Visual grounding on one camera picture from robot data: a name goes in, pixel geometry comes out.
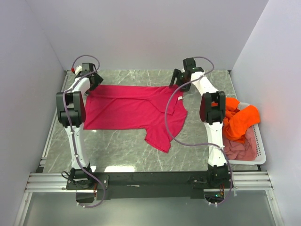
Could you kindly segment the magenta t shirt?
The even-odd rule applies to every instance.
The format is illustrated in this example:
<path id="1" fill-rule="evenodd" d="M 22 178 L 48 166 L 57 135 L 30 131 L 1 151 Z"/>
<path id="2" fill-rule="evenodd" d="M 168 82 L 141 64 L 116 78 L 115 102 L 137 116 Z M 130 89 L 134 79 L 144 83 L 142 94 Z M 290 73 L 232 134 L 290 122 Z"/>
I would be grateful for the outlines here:
<path id="1" fill-rule="evenodd" d="M 168 153 L 188 115 L 183 92 L 171 98 L 176 89 L 176 85 L 99 85 L 87 97 L 84 129 L 144 129 L 145 142 Z"/>

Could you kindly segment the orange t shirt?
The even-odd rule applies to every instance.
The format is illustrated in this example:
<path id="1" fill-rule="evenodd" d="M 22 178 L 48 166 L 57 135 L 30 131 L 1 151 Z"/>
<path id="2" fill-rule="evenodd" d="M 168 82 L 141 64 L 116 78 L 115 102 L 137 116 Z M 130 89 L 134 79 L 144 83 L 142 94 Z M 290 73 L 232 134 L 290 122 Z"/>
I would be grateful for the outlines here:
<path id="1" fill-rule="evenodd" d="M 260 123 L 260 115 L 255 106 L 248 105 L 240 110 L 239 104 L 236 98 L 226 97 L 222 134 L 229 141 L 244 144 L 247 130 Z"/>

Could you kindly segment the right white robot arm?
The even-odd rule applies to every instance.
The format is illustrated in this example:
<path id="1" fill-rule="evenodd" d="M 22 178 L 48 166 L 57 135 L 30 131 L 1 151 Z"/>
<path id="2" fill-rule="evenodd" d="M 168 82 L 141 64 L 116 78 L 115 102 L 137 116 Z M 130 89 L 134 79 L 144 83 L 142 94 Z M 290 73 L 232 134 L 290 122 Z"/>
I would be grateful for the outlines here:
<path id="1" fill-rule="evenodd" d="M 189 91 L 194 85 L 201 94 L 199 116 L 204 123 L 207 132 L 207 145 L 209 150 L 208 169 L 205 182 L 209 187 L 217 188 L 229 181 L 231 174 L 228 171 L 229 160 L 224 154 L 222 138 L 223 119 L 225 117 L 226 95 L 212 85 L 202 67 L 196 65 L 195 57 L 183 60 L 183 69 L 174 69 L 170 87 L 176 84 L 178 88 L 171 95 L 174 97 L 177 91 Z"/>

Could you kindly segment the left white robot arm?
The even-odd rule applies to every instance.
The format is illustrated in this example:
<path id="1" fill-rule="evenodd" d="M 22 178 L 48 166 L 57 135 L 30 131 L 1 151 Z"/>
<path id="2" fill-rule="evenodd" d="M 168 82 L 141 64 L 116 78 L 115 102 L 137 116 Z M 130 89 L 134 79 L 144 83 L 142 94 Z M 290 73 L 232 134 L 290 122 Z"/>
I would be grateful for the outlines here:
<path id="1" fill-rule="evenodd" d="M 71 171 L 68 181 L 77 182 L 83 189 L 89 189 L 93 183 L 99 182 L 92 173 L 82 137 L 86 121 L 83 96 L 93 91 L 103 81 L 97 70 L 98 67 L 93 63 L 72 67 L 71 71 L 75 74 L 73 84 L 65 91 L 56 94 L 57 118 L 67 133 L 71 150 Z"/>

